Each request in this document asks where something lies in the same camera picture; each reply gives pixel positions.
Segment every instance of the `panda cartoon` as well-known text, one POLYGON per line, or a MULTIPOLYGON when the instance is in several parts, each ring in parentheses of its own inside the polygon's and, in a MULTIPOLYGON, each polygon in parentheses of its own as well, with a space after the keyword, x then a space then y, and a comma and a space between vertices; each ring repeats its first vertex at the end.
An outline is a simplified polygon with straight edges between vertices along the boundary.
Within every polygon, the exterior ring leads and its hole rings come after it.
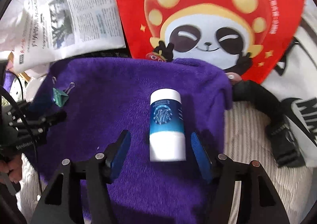
POLYGON ((239 75, 252 65, 247 30, 224 17, 196 14, 179 18, 167 27, 165 41, 173 45, 174 58, 204 60, 239 75))
POLYGON ((195 58, 243 75, 273 49, 268 0, 144 0, 144 12, 148 59, 195 58))

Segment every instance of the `purple towel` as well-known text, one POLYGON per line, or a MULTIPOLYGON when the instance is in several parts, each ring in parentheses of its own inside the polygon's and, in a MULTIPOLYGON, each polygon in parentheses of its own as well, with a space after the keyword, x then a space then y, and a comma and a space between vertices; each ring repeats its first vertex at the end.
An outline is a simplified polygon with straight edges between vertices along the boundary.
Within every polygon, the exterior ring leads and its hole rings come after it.
POLYGON ((13 75, 12 73, 9 73, 9 72, 5 73, 3 88, 5 90, 7 90, 8 92, 10 92, 10 89, 11 89, 11 86, 12 86, 14 79, 15 79, 15 75, 13 75))
MULTIPOLYGON (((76 87, 64 107, 67 120, 52 127, 47 145, 38 149, 40 173, 46 180, 63 159, 89 159, 128 129, 130 151, 120 177, 108 186, 119 223, 194 224, 202 220, 209 187, 200 176, 189 139, 197 131, 212 143, 212 134, 218 150, 223 150, 224 110, 231 107, 231 85, 221 69, 194 59, 162 63, 81 58, 54 64, 39 95, 52 93, 52 76, 57 78, 56 88, 65 89, 70 82, 76 87), (150 95, 161 88, 175 89, 181 95, 185 162, 149 161, 150 95)), ((87 210, 86 198, 83 204, 87 210)))

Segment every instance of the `red bag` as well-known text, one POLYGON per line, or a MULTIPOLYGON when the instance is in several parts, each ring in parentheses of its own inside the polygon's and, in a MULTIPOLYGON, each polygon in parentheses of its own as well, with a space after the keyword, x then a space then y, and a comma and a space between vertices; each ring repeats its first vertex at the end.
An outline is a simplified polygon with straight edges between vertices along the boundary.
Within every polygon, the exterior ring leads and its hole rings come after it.
POLYGON ((291 42, 304 0, 117 3, 134 58, 197 58, 261 83, 291 42))

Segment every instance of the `white bottle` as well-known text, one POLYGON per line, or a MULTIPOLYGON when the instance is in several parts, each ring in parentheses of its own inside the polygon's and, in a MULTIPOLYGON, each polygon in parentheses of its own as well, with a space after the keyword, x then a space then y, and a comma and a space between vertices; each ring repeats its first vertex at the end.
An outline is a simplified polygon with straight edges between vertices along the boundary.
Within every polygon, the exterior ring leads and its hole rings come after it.
POLYGON ((156 90, 151 94, 150 105, 150 161, 185 161, 180 94, 173 89, 156 90))

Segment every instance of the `newspaper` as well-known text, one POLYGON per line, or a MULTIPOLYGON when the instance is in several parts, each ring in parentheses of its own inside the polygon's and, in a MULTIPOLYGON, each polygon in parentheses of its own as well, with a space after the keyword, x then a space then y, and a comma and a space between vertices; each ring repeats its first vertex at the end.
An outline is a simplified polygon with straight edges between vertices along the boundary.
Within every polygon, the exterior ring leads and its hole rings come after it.
POLYGON ((25 0, 14 28, 17 73, 66 57, 125 47, 116 0, 25 0))

